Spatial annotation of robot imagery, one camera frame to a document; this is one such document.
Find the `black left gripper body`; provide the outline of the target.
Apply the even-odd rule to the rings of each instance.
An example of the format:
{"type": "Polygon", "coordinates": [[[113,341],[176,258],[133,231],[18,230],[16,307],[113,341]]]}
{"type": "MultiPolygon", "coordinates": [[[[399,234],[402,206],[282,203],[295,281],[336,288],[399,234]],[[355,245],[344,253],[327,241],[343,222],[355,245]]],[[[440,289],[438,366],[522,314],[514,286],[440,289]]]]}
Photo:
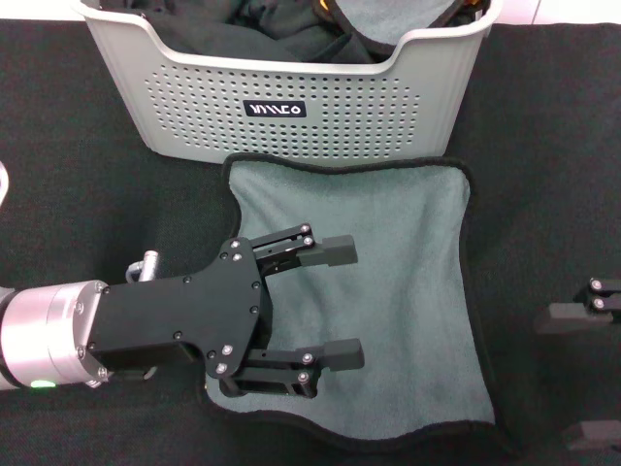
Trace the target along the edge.
{"type": "Polygon", "coordinates": [[[207,268],[184,276],[115,284],[104,292],[88,337],[111,372],[194,359],[230,377],[272,336],[273,306],[250,240],[225,242],[207,268]]]}

